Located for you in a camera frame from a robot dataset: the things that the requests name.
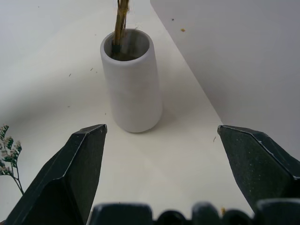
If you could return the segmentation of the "yellow stemmed flower bouquet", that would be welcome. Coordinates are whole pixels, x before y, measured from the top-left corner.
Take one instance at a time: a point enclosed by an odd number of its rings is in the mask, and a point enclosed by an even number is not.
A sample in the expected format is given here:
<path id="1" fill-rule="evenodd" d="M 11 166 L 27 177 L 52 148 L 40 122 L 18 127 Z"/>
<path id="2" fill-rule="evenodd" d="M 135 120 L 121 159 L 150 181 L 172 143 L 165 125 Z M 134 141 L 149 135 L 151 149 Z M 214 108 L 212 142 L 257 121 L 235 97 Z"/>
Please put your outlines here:
<path id="1" fill-rule="evenodd" d="M 115 23 L 115 30 L 113 34 L 112 40 L 112 53 L 117 54 L 120 53 L 121 49 L 121 39 L 123 36 L 123 32 L 126 28 L 126 18 L 127 12 L 129 10 L 129 0 L 118 0 L 118 11 L 117 18 Z"/>

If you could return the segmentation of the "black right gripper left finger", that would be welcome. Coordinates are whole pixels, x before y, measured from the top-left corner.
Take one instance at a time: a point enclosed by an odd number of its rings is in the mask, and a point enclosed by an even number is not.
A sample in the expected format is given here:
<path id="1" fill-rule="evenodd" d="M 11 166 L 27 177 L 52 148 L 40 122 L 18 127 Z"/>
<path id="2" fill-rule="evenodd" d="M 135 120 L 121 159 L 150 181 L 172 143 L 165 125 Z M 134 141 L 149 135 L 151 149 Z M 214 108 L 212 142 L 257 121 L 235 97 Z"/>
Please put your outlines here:
<path id="1" fill-rule="evenodd" d="M 4 225 L 86 225 L 98 188 L 107 126 L 82 128 L 41 168 Z"/>

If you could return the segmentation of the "pale dried flower bouquet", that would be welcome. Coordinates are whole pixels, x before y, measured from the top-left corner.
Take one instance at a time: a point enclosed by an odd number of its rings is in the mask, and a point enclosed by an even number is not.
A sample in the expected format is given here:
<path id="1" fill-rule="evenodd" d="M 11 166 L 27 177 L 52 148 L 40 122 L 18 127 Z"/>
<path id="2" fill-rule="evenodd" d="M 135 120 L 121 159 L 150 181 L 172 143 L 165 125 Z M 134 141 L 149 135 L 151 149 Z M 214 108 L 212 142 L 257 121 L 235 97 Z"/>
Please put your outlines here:
<path id="1" fill-rule="evenodd" d="M 7 135 L 9 126 L 3 124 L 0 127 L 0 176 L 9 176 L 13 179 L 21 194 L 24 190 L 20 181 L 18 158 L 22 152 L 20 141 L 15 141 Z"/>

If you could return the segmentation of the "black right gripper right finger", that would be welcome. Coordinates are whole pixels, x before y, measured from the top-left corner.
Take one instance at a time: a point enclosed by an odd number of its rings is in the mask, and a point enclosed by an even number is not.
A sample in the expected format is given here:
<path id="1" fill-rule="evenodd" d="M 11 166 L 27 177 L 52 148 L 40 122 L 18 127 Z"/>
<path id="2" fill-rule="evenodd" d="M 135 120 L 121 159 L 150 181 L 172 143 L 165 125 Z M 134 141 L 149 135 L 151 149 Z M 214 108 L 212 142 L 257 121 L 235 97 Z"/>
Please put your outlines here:
<path id="1" fill-rule="evenodd" d="M 300 217 L 300 161 L 263 132 L 220 125 L 217 133 L 253 212 Z"/>

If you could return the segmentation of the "white cylindrical vase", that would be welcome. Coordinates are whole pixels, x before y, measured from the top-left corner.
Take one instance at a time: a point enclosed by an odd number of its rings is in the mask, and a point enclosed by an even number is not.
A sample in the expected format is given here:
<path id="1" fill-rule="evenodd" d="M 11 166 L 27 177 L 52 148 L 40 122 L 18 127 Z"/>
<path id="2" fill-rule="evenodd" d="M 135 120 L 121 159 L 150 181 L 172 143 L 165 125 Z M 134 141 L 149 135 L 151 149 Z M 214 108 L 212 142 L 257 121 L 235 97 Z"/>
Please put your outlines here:
<path id="1" fill-rule="evenodd" d="M 163 111 L 155 49 L 141 30 L 127 29 L 122 40 L 121 60 L 112 57 L 113 34 L 102 41 L 103 71 L 114 121 L 127 132 L 140 133 L 153 128 Z"/>

